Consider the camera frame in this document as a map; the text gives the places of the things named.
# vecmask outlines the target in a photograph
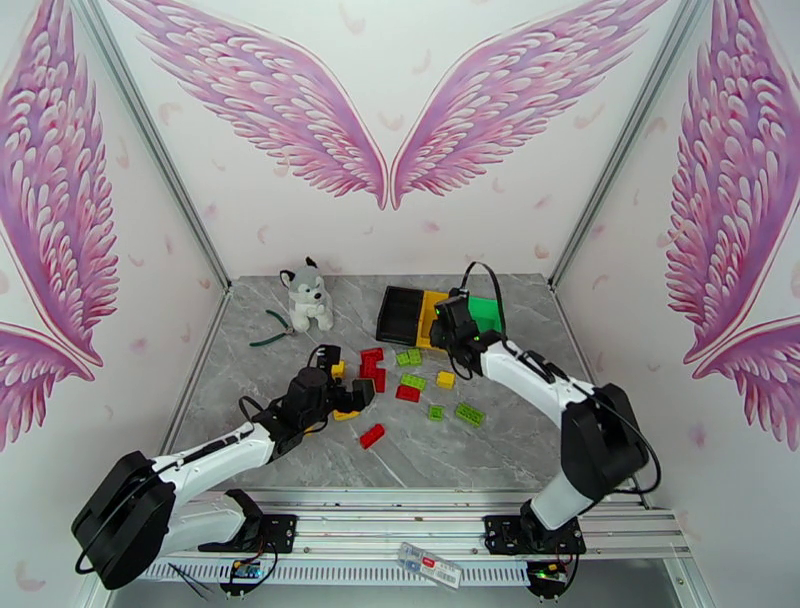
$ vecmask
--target red lego brick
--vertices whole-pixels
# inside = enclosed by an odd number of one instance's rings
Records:
[[[375,370],[375,375],[372,376],[372,381],[375,383],[375,392],[376,393],[385,393],[386,392],[386,370],[382,368],[377,368]]]
[[[383,437],[385,434],[386,434],[386,429],[383,428],[383,425],[376,424],[366,433],[361,435],[361,437],[358,438],[358,442],[361,444],[361,447],[366,450],[368,447],[373,445],[376,441],[378,441],[378,439]]]
[[[378,367],[372,359],[368,359],[366,363],[362,363],[358,368],[359,378],[374,378]]]
[[[395,393],[395,397],[398,399],[403,399],[405,401],[413,401],[414,403],[419,403],[419,396],[420,392],[418,388],[414,388],[413,386],[406,386],[405,384],[401,384],[397,387],[397,392]]]
[[[383,349],[382,348],[370,348],[368,350],[361,351],[361,363],[366,363],[367,361],[372,361],[373,365],[378,361],[383,361]]]

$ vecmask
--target stuffed husky toy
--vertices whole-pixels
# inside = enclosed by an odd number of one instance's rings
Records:
[[[281,270],[281,283],[289,290],[289,297],[294,302],[289,316],[295,330],[308,331],[313,318],[317,319],[322,331],[333,328],[333,303],[314,260],[306,258],[306,265],[297,272]]]

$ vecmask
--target pink angel wings mural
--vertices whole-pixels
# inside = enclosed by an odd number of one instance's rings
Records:
[[[798,447],[800,319],[732,335],[761,290],[800,203],[797,82],[750,0],[715,0],[711,45],[689,78],[667,251],[670,307],[694,324],[684,362],[719,372],[745,414]]]
[[[63,0],[40,4],[2,96],[0,236],[52,337],[0,323],[0,450],[42,424],[55,382],[93,379],[117,290],[102,124]]]
[[[322,61],[269,32],[173,0],[109,0],[147,34],[156,63],[234,132],[293,175],[397,209],[412,190],[443,196],[486,173],[594,89],[666,0],[591,0],[467,51],[431,95],[392,163]]]

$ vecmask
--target black tray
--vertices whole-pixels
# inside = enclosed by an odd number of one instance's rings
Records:
[[[416,345],[423,297],[421,289],[389,285],[383,294],[375,338],[380,342]]]

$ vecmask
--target pliers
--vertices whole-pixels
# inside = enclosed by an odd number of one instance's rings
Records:
[[[267,344],[272,344],[273,342],[277,342],[281,338],[284,338],[286,336],[290,336],[291,334],[294,333],[294,327],[289,325],[286,322],[286,320],[282,316],[280,316],[277,312],[275,312],[274,310],[269,310],[269,309],[267,309],[265,312],[268,315],[270,315],[272,317],[275,317],[278,320],[278,322],[281,325],[283,325],[283,331],[281,333],[279,333],[279,334],[275,334],[271,338],[267,338],[266,340],[259,340],[258,342],[250,342],[250,346],[266,346]]]

